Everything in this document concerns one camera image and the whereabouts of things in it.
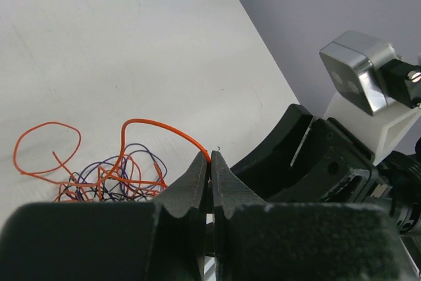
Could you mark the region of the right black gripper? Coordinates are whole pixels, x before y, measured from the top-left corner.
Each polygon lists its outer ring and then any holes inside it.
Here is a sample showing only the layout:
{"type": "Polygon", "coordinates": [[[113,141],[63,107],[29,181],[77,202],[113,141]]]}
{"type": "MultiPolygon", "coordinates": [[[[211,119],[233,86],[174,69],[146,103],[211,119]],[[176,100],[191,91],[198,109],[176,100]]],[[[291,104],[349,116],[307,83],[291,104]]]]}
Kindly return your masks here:
{"type": "Polygon", "coordinates": [[[359,203],[387,184],[374,154],[336,119],[291,104],[274,129],[231,171],[267,200],[289,187],[297,203],[359,203]]]}

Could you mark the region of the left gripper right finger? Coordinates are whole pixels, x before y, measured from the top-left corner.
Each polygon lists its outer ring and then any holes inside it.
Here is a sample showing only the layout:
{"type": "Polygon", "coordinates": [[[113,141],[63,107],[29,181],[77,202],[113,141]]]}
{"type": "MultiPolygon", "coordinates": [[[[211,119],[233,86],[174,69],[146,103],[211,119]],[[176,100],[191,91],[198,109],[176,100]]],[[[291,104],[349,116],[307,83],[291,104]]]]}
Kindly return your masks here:
{"type": "Polygon", "coordinates": [[[210,179],[216,279],[233,280],[234,272],[241,267],[239,239],[242,235],[239,220],[234,215],[242,213],[248,205],[264,205],[266,201],[230,170],[219,151],[211,153],[210,179]]]}

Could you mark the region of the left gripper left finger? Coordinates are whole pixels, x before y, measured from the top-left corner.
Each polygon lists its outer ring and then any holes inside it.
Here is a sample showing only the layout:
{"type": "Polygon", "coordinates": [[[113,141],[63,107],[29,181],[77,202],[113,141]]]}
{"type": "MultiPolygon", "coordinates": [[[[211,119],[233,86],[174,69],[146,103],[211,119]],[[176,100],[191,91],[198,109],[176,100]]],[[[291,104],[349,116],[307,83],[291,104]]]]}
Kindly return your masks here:
{"type": "Polygon", "coordinates": [[[198,153],[154,198],[161,206],[153,244],[153,280],[203,280],[208,162],[198,153]]]}

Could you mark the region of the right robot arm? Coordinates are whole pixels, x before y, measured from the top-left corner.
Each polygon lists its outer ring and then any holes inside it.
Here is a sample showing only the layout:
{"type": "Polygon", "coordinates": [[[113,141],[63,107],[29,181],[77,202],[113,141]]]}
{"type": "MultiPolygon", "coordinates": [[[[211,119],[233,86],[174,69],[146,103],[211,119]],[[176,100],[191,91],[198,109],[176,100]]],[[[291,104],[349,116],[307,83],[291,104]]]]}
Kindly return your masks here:
{"type": "Polygon", "coordinates": [[[334,118],[291,104],[267,137],[231,171],[280,203],[375,203],[404,235],[420,234],[420,154],[374,154],[334,118]]]}

